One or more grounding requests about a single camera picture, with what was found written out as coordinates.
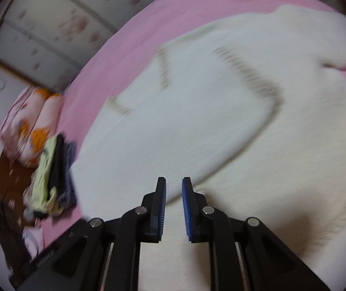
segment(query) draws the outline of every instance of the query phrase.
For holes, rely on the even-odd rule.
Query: orange pattern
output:
[[[32,131],[31,137],[31,148],[33,152],[41,152],[44,149],[46,140],[48,139],[49,129],[39,128]]]
[[[38,166],[38,160],[37,160],[37,158],[29,159],[25,165],[27,167],[37,167]]]
[[[41,94],[45,100],[50,96],[50,92],[44,88],[36,88],[33,93]]]
[[[27,133],[29,131],[29,124],[27,123],[26,119],[21,119],[18,124],[18,132],[19,132],[19,138],[23,139],[27,136]]]
[[[54,93],[50,97],[62,97],[62,95],[60,93]]]

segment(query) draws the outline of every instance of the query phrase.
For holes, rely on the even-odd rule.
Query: folded clothes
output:
[[[73,208],[76,205],[76,194],[71,176],[71,165],[73,164],[76,152],[76,143],[71,142],[64,144],[64,177],[65,177],[65,189],[62,193],[59,193],[58,204],[64,209]]]
[[[34,211],[49,213],[50,215],[59,215],[63,210],[58,206],[57,188],[53,187],[50,191],[48,190],[49,176],[55,155],[56,144],[57,137],[49,138],[45,144],[40,157],[40,164],[36,172],[36,179],[33,183],[31,196],[31,208]]]
[[[58,194],[65,191],[65,177],[64,177],[64,153],[66,150],[64,143],[64,136],[60,133],[57,135],[57,144],[53,157],[53,163],[50,169],[48,190],[51,191],[53,188],[57,188]]]

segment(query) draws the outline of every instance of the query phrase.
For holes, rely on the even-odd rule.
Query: black bag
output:
[[[21,266],[30,261],[31,257],[22,238],[14,211],[4,201],[0,201],[0,244],[7,265],[18,272]]]

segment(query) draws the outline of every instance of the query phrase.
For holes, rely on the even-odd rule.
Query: metal screw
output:
[[[212,213],[215,212],[215,209],[211,206],[205,206],[202,211],[206,214],[206,215],[211,215]]]
[[[260,222],[257,218],[249,218],[247,220],[247,223],[248,225],[251,225],[251,226],[258,226]]]
[[[93,218],[92,220],[90,220],[89,225],[92,227],[98,227],[100,225],[102,225],[103,220],[100,218]]]
[[[144,215],[146,212],[147,212],[146,207],[140,206],[140,207],[135,208],[135,213],[138,215]]]

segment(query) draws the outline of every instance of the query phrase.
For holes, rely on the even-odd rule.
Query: pink bed sheet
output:
[[[318,0],[156,0],[111,37],[73,81],[65,94],[58,132],[75,140],[79,150],[106,98],[120,94],[146,67],[159,45],[211,21],[239,13],[269,13],[282,4],[334,11]],[[81,215],[77,207],[60,220],[44,221],[44,245]]]

